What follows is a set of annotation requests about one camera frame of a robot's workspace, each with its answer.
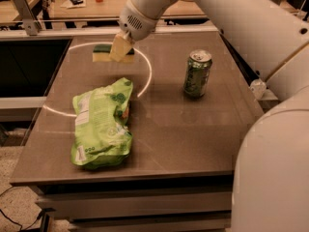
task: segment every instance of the plastic bag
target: plastic bag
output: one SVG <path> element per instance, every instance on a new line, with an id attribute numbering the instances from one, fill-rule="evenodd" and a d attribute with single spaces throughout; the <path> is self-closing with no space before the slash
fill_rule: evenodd
<path id="1" fill-rule="evenodd" d="M 70 159 L 86 169 L 118 165 L 130 152 L 132 135 L 126 127 L 133 83 L 121 78 L 73 98 L 75 141 Z"/>

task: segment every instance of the yellow sponge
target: yellow sponge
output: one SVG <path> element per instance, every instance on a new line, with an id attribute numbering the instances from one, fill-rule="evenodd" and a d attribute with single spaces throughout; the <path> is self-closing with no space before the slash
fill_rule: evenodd
<path id="1" fill-rule="evenodd" d="M 112 45 L 107 43 L 97 44 L 93 50 L 93 62 L 111 62 L 110 51 Z M 120 61 L 122 63 L 132 63 L 134 61 L 134 48 L 132 48 L 126 56 Z"/>

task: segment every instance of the black cable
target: black cable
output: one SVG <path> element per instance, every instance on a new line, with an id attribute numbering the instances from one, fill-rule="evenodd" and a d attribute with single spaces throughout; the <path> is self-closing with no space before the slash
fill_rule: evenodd
<path id="1" fill-rule="evenodd" d="M 7 188 L 5 191 L 3 191 L 1 194 L 0 194 L 0 197 L 3 196 L 5 193 L 7 193 L 9 190 L 13 189 L 14 187 L 10 187 L 10 188 Z M 3 215 L 4 218 L 6 218 L 7 220 L 9 220 L 11 223 L 13 224 L 16 224 L 18 226 L 20 226 L 19 228 L 19 231 L 26 231 L 27 229 L 31 228 L 33 225 L 35 225 L 35 223 L 41 219 L 41 217 L 43 216 L 44 214 L 44 211 L 40 211 L 40 213 L 38 214 L 36 220 L 28 227 L 26 227 L 25 229 L 22 229 L 22 225 L 16 221 L 13 221 L 12 219 L 10 219 L 8 216 L 6 216 L 4 214 L 4 212 L 0 209 L 0 213 Z"/>

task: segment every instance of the soda can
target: soda can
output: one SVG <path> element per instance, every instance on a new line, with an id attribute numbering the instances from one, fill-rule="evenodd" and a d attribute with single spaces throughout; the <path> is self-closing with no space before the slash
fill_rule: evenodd
<path id="1" fill-rule="evenodd" d="M 211 54 L 203 49 L 193 50 L 187 60 L 184 92 L 192 98 L 204 96 L 212 65 Z"/>

